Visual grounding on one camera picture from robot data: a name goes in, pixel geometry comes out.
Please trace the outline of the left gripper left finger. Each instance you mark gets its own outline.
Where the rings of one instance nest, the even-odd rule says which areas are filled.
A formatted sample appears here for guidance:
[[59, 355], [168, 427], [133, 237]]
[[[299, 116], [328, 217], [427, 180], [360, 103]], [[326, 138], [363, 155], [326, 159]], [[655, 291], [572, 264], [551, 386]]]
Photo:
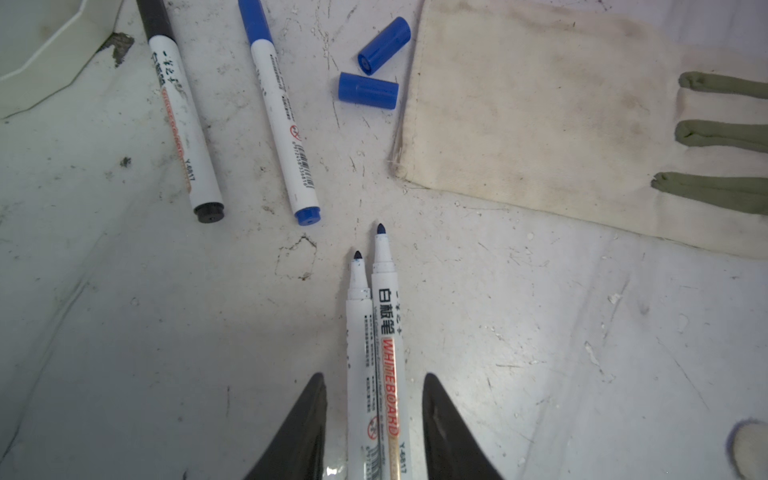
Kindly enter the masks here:
[[327, 405], [324, 376], [318, 372], [245, 479], [321, 479]]

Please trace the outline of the whiteboard marker black end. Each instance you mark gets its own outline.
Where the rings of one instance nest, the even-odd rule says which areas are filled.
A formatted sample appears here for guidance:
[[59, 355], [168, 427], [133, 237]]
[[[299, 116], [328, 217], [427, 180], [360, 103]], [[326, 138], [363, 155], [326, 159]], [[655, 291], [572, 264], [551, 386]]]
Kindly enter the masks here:
[[224, 201], [165, 4], [138, 0], [137, 7], [193, 212], [201, 223], [218, 222]]

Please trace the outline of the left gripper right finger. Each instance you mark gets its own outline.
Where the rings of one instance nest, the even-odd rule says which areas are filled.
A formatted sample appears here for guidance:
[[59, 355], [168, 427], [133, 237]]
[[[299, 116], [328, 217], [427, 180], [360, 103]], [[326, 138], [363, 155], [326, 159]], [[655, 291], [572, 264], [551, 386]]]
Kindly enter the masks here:
[[433, 373], [424, 379], [422, 419], [429, 479], [502, 480]]

